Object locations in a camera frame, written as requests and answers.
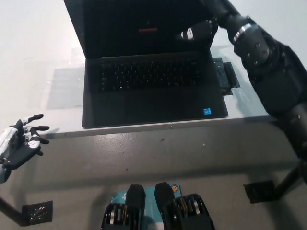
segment robot finger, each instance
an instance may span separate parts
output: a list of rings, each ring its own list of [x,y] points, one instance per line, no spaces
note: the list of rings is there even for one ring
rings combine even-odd
[[[46,139],[43,139],[43,138],[40,139],[40,143],[42,143],[42,144],[46,145],[46,144],[49,144],[49,142],[50,142],[49,140],[46,140]]]
[[[31,116],[31,117],[23,118],[23,119],[21,119],[21,121],[22,121],[23,125],[26,125],[26,124],[30,123],[31,121],[39,120],[43,117],[44,117],[43,114],[37,114],[37,115]]]
[[[37,136],[40,137],[39,133],[37,132],[36,127],[30,128],[30,133],[31,133],[31,135],[32,135],[33,137],[34,137],[34,135],[37,135]]]
[[[23,127],[22,120],[18,120],[15,125],[10,126],[10,127],[17,129],[17,133],[16,133],[17,137],[20,138],[24,134],[24,127]]]
[[[32,128],[35,129],[36,131],[46,131],[50,129],[49,126],[36,126],[36,127],[24,126],[24,133],[30,132]]]

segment white table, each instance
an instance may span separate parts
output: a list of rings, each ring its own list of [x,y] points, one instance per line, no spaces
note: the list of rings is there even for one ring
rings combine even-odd
[[[290,45],[307,67],[307,1],[231,2],[242,15],[249,15],[276,39]],[[19,118],[38,113],[45,114],[40,124],[51,127],[50,138],[269,120],[225,30],[219,29],[211,52],[213,57],[232,62],[241,85],[233,95],[224,97],[229,117],[83,129],[85,58],[64,1],[0,1],[0,131]]]

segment sticker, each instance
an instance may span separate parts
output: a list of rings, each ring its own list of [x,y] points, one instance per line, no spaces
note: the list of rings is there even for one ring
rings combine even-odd
[[[174,193],[175,193],[175,192],[178,192],[178,190],[179,190],[178,186],[175,185],[175,184],[173,184],[173,185],[171,186],[171,188],[172,188],[172,190],[173,190]]]
[[[210,115],[211,114],[211,109],[210,108],[203,109],[203,114],[204,115]]]

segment gray floor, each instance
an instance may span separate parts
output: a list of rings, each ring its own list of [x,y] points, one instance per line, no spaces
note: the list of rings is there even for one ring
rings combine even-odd
[[[217,230],[307,229],[301,182],[279,202],[252,205],[243,184],[280,181],[296,157],[270,124],[208,127],[54,140],[12,173],[0,195],[20,208],[53,200],[53,222],[29,230],[98,230],[105,206],[132,183],[167,178],[199,193]],[[0,214],[1,230],[21,229]]]

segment laptop touchpad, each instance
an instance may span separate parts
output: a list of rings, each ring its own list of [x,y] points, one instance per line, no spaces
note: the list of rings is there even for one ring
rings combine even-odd
[[[122,125],[125,120],[124,95],[122,93],[95,94],[91,106],[97,126]]]
[[[183,113],[181,95],[180,89],[131,91],[125,98],[126,120],[135,124],[172,121]]]

